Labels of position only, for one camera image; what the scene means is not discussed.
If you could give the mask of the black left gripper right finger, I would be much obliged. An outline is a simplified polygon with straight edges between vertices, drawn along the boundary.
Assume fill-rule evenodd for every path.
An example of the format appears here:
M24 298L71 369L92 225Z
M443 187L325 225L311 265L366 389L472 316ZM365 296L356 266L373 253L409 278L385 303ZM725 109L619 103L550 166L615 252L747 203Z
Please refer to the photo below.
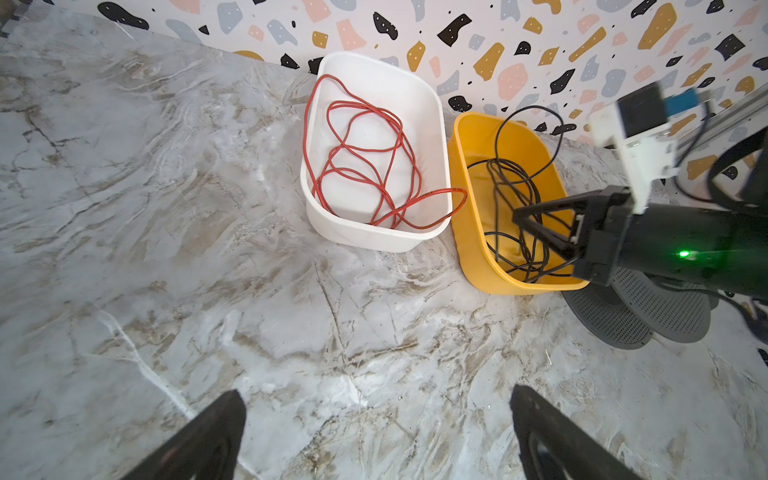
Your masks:
M526 478L639 477L533 388L515 385L510 408Z

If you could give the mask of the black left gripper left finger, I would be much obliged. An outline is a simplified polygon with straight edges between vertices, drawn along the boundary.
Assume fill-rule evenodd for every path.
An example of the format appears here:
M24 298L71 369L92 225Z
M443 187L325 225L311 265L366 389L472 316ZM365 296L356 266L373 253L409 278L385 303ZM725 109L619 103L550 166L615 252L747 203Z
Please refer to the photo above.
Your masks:
M241 395L220 395L125 475L127 479L232 479L246 423Z

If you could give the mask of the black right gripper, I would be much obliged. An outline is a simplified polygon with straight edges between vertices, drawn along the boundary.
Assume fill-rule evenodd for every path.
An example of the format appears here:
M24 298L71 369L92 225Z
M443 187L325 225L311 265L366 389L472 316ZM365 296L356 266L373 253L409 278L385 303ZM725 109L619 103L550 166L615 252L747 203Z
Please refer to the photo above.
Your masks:
M608 285L632 217L628 187L535 203L514 210L513 222L564 260L575 260L573 276Z

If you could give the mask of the grey perforated cable spool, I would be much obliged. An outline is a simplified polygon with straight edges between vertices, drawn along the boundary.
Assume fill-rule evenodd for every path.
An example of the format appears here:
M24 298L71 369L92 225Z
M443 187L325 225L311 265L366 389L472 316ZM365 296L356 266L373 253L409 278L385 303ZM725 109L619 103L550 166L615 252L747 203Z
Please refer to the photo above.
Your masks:
M563 298L590 333L624 350L639 349L654 336L698 342L708 333L718 305L701 286L622 268L609 285L589 284L564 292Z

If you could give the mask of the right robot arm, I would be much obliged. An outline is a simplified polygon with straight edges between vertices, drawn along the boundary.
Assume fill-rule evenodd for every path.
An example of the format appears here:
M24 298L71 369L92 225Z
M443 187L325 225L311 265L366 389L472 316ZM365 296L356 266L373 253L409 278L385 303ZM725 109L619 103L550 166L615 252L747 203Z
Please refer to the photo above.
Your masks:
M739 201L714 182L717 175L760 152ZM554 250L573 277L609 284L617 268L767 296L767 132L760 130L726 150L707 175L716 208L651 203L641 214L627 187L608 186L521 207L513 221Z

